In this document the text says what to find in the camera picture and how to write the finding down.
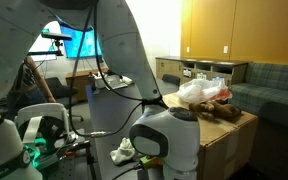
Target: cabinet door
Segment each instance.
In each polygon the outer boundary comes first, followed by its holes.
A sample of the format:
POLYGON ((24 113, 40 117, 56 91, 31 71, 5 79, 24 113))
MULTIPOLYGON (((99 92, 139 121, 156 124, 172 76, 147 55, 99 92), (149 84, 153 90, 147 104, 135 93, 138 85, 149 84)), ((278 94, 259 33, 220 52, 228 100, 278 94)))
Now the cabinet door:
POLYGON ((162 79, 164 74, 172 74, 181 77, 181 62, 172 60, 156 60, 156 77, 162 79))

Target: chair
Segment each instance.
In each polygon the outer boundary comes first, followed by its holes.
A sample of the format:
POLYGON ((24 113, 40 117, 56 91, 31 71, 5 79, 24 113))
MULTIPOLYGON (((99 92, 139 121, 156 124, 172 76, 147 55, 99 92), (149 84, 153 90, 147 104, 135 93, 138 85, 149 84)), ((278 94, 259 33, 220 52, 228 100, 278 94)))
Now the chair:
MULTIPOLYGON (((45 81, 57 103, 63 104, 66 109, 78 104, 78 100, 73 97, 78 93, 75 87, 71 90, 69 86, 63 85, 57 77, 46 78, 45 81)), ((72 115, 72 117, 80 117, 81 121, 84 121, 82 116, 72 115)))
POLYGON ((169 83, 172 83, 176 86, 180 86, 180 82, 181 82, 181 78, 178 77, 178 76, 174 76, 174 75, 171 75, 171 74, 164 74, 163 77, 162 77, 162 80, 165 81, 165 82, 169 82, 169 83))

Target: monitor screen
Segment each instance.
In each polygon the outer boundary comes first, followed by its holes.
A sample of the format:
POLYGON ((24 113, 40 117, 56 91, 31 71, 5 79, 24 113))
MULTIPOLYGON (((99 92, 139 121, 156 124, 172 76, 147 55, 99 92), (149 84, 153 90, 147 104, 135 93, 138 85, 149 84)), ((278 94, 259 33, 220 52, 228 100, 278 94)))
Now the monitor screen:
MULTIPOLYGON (((44 28, 42 32, 50 32, 48 28, 44 28)), ((55 51, 54 46, 52 44, 51 39, 43 38, 41 35, 37 37, 34 44, 30 48, 29 52, 41 52, 41 51, 55 51)), ((48 55, 32 55, 33 61, 48 61, 48 60, 56 60, 57 57, 55 54, 48 55)))
MULTIPOLYGON (((61 33, 72 36, 71 41, 64 40, 64 47, 66 51, 67 58, 76 58, 78 53, 78 48, 80 46, 80 41, 82 39, 83 31, 76 30, 67 26, 61 25, 61 33)), ((80 57, 93 57, 95 56, 95 43, 94 43, 94 31, 89 30, 85 32, 85 37, 80 53, 80 57)), ((99 42, 97 41, 97 53, 102 55, 99 42)))

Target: plastic bag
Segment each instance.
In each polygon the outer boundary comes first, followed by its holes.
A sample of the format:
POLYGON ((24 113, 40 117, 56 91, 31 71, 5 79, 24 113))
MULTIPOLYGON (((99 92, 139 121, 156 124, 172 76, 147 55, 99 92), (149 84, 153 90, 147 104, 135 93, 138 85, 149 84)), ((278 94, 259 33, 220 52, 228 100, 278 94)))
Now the plastic bag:
POLYGON ((226 100, 232 97, 223 78, 213 81, 193 79, 180 86, 177 95, 187 103, 201 103, 209 100, 226 100))

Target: white wall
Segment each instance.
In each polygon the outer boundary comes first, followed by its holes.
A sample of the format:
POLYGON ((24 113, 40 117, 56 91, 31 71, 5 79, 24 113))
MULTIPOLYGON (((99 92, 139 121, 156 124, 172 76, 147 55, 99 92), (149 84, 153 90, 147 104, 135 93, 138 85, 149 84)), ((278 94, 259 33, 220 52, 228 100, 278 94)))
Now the white wall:
MULTIPOLYGON (((137 22, 148 61, 155 74, 155 57, 180 55, 181 0, 126 1, 137 22)), ((56 23, 48 24, 46 27, 53 33, 61 33, 56 23)), ((39 71, 45 78, 57 76, 66 84, 65 76, 73 71, 75 61, 66 58, 64 47, 61 51, 64 56, 58 56, 54 61, 45 61, 39 67, 39 71)), ((97 69, 94 58, 79 62, 78 71, 90 69, 97 69)))

